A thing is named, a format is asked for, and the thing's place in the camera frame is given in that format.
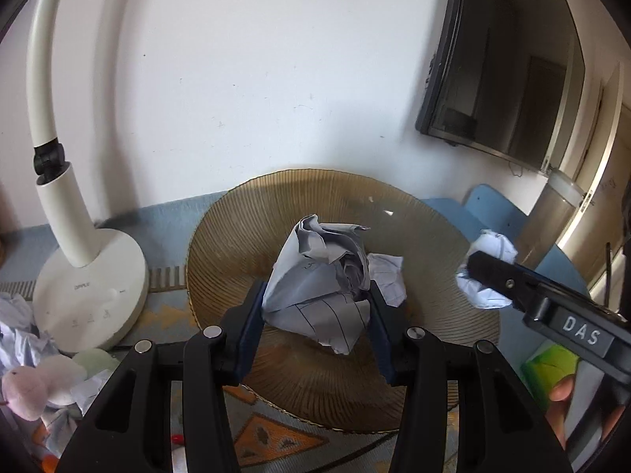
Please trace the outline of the person's right hand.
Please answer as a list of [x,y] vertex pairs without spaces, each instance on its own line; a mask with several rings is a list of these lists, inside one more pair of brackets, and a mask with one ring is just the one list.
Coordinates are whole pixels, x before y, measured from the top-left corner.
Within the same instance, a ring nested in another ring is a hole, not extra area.
[[[566,449],[567,443],[565,419],[574,390],[574,384],[574,375],[568,375],[562,378],[562,380],[559,380],[559,382],[552,387],[552,390],[549,393],[550,405],[549,408],[547,408],[547,413],[545,413],[545,417],[551,425],[554,434],[563,449]],[[619,406],[609,416],[607,416],[602,424],[602,441],[611,434],[624,412],[625,406]]]

